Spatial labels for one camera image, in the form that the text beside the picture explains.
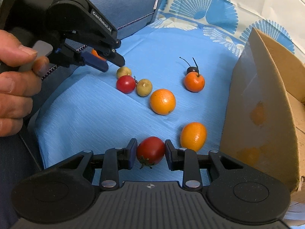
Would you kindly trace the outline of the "person's left hand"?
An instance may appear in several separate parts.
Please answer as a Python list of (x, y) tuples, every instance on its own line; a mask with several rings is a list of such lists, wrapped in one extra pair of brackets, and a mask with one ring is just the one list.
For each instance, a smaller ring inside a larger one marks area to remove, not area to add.
[(33, 108), (32, 96), (41, 90), (41, 77), (49, 70), (49, 59), (37, 57), (38, 52), (26, 47), (11, 33), (1, 30), (1, 61), (17, 67), (32, 63), (25, 72), (7, 71), (1, 73), (1, 137), (18, 133), (23, 118)]

